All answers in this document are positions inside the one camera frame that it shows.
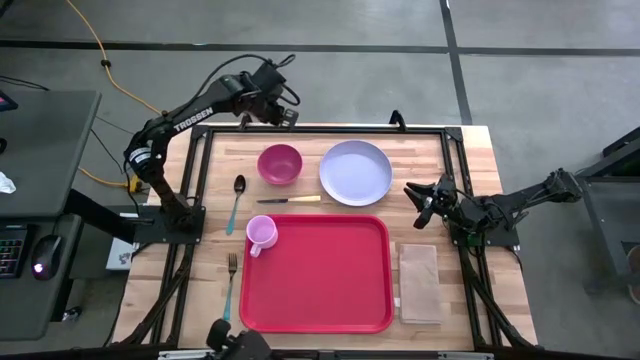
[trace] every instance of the brown napkin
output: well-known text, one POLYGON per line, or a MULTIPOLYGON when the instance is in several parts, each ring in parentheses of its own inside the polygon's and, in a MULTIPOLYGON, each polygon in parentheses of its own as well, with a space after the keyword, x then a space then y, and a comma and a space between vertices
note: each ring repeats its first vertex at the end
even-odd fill
POLYGON ((400 246, 400 320, 407 324, 440 324, 440 281, 433 245, 400 246))

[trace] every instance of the teal utensil handle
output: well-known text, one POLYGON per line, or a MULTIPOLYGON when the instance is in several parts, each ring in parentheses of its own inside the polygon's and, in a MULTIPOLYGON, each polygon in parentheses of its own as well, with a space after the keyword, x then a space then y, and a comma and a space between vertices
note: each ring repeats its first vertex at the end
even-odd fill
POLYGON ((229 280, 229 289, 227 290, 227 303, 224 305, 224 315, 222 316, 225 321, 231 320, 231 289, 233 289, 233 276, 229 280))
POLYGON ((233 226, 236 223, 236 209, 238 208, 239 198, 239 196, 236 196, 236 202, 233 204, 233 210, 231 210, 231 217, 229 218, 229 224, 227 225, 227 235, 231 235, 231 233, 233 233, 233 226))

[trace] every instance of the mug handle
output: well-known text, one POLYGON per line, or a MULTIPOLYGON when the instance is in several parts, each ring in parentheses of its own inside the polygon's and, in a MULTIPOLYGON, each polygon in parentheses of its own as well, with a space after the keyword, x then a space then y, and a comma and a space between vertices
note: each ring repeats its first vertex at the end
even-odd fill
POLYGON ((258 255, 260 255, 260 251, 262 251, 262 248, 260 246, 258 246, 257 244, 253 244, 251 246, 251 250, 249 251, 249 254, 252 257, 258 257, 258 255))

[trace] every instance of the yellow cable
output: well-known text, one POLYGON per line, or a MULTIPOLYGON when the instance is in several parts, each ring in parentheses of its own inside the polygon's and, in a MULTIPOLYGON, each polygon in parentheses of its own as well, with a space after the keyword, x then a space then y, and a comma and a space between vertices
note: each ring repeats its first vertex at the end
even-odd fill
POLYGON ((99 177, 97 177, 95 175, 92 175, 90 172, 88 172, 87 170, 85 170, 83 168, 78 168, 78 169, 80 171, 82 171, 83 174, 87 175, 89 178, 91 178, 91 179, 93 179, 93 180, 95 180, 95 181, 97 181, 97 182, 99 182, 101 184, 104 184, 104 185, 107 185, 107 186, 123 187, 125 189, 127 188, 127 183, 124 183, 124 182, 123 183, 117 183, 117 182, 102 180, 99 177))
MULTIPOLYGON (((87 18, 84 17, 84 15, 82 15, 82 13, 80 12, 80 10, 78 10, 77 7, 75 7, 75 5, 73 5, 73 3, 71 2, 71 0, 67 0, 67 3, 69 4, 69 6, 71 6, 73 8, 73 10, 75 10, 75 12, 78 14, 78 16, 80 16, 80 18, 82 19, 82 21, 84 21, 84 23, 87 25, 87 27, 89 28, 89 31, 91 31, 91 33, 93 34, 93 37, 96 39, 96 42, 98 42, 98 46, 100 47, 100 51, 102 51, 102 59, 109 61, 109 59, 107 58, 107 52, 104 51, 104 46, 102 46, 102 42, 100 41, 100 38, 98 38, 98 35, 96 34, 96 32, 93 30, 93 27, 91 26, 91 24, 89 24, 89 21, 87 20, 87 18)), ((154 108, 153 106, 149 105, 146 101, 140 99, 139 97, 133 95, 132 93, 128 92, 127 90, 123 89, 122 87, 120 87, 120 85, 118 85, 115 80, 113 80, 113 77, 111 76, 111 71, 109 71, 109 67, 108 66, 103 66, 104 69, 107 72, 107 76, 109 77, 109 81, 111 81, 111 84, 113 84, 113 86, 120 90, 122 93, 124 93, 125 95, 129 96, 130 98, 138 101, 139 103, 141 103, 142 105, 146 106, 147 108, 149 108, 150 110, 154 111, 156 114, 160 115, 160 110, 154 108)))

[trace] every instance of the pink mug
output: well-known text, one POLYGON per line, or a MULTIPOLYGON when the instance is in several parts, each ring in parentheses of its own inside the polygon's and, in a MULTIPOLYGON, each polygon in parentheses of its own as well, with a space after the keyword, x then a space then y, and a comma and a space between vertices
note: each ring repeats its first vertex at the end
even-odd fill
POLYGON ((247 237, 253 243, 249 254, 258 257, 262 249, 268 249, 278 241, 278 229, 272 218, 258 215, 247 224, 247 237))

